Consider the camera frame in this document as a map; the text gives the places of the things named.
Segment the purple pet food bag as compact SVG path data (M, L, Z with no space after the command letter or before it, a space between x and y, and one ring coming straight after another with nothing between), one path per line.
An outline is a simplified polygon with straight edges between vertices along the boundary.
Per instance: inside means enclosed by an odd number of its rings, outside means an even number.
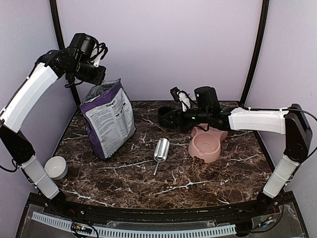
M94 154L110 158L134 133L133 109L121 79L92 87L80 105Z

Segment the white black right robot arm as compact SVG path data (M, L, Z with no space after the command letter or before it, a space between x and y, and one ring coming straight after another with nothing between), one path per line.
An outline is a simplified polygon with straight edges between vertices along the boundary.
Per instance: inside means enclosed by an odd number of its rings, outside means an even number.
M272 200L295 174L300 165L308 159L313 137L312 129L306 118L308 112L298 104L281 109L257 109L246 107L221 108L216 90L204 86L194 90L193 101L185 91L174 87L170 91L179 108L161 107L158 110L158 121L163 127L182 127L193 124L202 128L215 128L220 131L251 130L266 131L285 135L286 148L275 167L259 200L253 203L253 211L263 215L272 207Z

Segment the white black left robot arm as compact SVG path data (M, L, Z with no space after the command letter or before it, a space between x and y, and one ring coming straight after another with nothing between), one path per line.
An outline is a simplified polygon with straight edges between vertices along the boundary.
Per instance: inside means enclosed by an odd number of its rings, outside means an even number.
M62 192L37 159L21 129L44 93L63 76L69 81L67 88L75 85L75 80L100 85L106 75L106 68L100 61L107 53L105 43L85 33L76 33L67 48L50 50L37 59L29 76L0 112L0 139L13 164L42 195L52 200L50 207L59 216L66 216L70 206L60 198Z

